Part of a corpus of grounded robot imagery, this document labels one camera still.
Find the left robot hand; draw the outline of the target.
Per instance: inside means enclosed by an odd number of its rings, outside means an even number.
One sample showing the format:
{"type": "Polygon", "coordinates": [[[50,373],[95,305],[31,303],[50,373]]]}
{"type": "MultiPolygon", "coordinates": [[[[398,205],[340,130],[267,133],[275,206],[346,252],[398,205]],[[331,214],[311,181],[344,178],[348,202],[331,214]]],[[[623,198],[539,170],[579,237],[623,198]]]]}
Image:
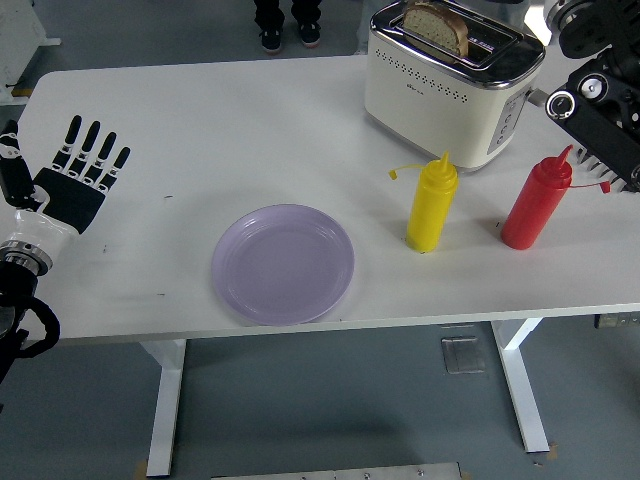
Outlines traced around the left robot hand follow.
{"type": "Polygon", "coordinates": [[[130,149],[114,151],[117,134],[106,134],[96,145],[101,124],[95,120],[81,144],[82,118],[74,116],[51,164],[31,175],[18,141],[18,123],[1,131],[1,190],[16,209],[13,241],[33,245],[54,257],[84,233],[124,167],[130,149]]]}

